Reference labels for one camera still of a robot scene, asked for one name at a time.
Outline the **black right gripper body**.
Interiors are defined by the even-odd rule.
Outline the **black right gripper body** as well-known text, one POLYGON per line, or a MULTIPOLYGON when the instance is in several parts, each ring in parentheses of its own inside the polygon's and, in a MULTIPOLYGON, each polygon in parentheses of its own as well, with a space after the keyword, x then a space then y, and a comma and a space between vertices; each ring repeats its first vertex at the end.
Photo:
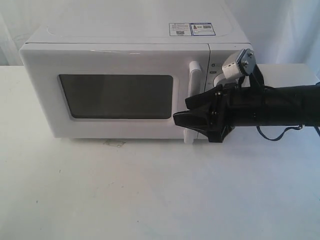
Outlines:
POLYGON ((235 127, 258 126, 263 123, 264 91, 235 84, 221 84, 209 91, 207 138, 210 143, 222 143, 235 127))

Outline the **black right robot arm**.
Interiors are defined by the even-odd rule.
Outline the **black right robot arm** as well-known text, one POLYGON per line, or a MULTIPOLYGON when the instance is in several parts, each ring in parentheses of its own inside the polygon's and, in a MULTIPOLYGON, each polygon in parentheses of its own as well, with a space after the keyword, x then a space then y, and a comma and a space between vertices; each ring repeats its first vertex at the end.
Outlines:
POLYGON ((284 131, 313 127, 320 131, 320 86, 262 88, 218 85, 185 100, 187 109, 174 123, 221 143, 235 127, 284 126, 284 131))

